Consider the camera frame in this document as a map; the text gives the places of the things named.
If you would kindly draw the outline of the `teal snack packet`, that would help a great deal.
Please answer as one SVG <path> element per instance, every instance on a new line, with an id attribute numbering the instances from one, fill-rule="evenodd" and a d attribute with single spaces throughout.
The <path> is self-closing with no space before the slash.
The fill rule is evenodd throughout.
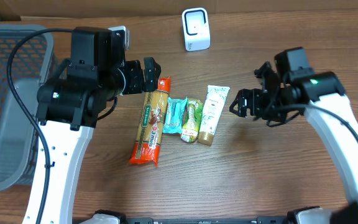
<path id="1" fill-rule="evenodd" d="M 188 98 L 168 98 L 167 113 L 163 126 L 163 133 L 181 134 L 183 127 L 183 117 L 185 115 L 187 102 Z"/>

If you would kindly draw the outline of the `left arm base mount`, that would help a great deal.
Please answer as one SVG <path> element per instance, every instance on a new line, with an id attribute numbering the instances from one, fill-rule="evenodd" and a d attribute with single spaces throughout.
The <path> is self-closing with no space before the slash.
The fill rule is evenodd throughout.
<path id="1" fill-rule="evenodd" d="M 128 224 L 126 215 L 110 210 L 97 210 L 94 215 L 80 224 Z"/>

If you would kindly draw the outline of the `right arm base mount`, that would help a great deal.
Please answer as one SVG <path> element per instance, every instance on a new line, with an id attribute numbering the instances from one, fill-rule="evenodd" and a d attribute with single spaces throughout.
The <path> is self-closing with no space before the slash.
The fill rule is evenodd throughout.
<path id="1" fill-rule="evenodd" d="M 333 209 L 317 207 L 304 207 L 287 213 L 289 224 L 329 224 Z"/>

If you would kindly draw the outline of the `white Pantene tube gold cap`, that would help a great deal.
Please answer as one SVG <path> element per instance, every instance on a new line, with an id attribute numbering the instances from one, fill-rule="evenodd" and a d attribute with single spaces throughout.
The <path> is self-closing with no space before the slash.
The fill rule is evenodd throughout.
<path id="1" fill-rule="evenodd" d="M 228 86 L 208 85 L 198 135 L 201 144 L 212 145 L 229 90 Z"/>

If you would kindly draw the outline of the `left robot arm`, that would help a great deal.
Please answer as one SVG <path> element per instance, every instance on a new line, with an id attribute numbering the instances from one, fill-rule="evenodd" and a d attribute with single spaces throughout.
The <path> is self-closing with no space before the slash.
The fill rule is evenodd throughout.
<path id="1" fill-rule="evenodd" d="M 81 164 L 106 104 L 119 95 L 157 89 L 160 65 L 151 57 L 125 59 L 129 33 L 77 27 L 71 30 L 66 77 L 54 74 L 37 92 L 32 117 L 39 135 L 37 162 L 25 223 L 71 223 Z"/>

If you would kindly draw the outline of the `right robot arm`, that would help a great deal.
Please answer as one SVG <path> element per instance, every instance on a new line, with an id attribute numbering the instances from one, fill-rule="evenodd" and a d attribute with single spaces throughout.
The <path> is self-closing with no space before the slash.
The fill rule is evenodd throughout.
<path id="1" fill-rule="evenodd" d="M 347 205 L 339 210 L 299 208 L 284 223 L 358 223 L 358 122 L 346 90 L 334 72 L 316 73 L 302 47 L 274 57 L 254 71 L 261 88 L 242 89 L 233 114 L 262 119 L 274 128 L 304 116 L 326 147 L 342 180 Z"/>

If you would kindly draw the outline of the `red spaghetti packet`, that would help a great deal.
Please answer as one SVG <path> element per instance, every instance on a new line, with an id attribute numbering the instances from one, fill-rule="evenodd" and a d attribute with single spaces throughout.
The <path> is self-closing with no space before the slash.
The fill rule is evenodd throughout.
<path id="1" fill-rule="evenodd" d="M 170 87 L 170 77 L 160 78 L 158 88 L 145 94 L 130 164 L 153 162 L 158 165 Z"/>

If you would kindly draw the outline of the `green snack packet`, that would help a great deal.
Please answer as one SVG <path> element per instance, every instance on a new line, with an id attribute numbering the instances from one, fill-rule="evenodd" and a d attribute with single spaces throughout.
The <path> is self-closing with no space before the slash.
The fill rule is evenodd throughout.
<path id="1" fill-rule="evenodd" d="M 194 143 L 200 131 L 203 115 L 203 103 L 189 98 L 186 106 L 185 122 L 182 126 L 181 139 L 187 143 Z"/>

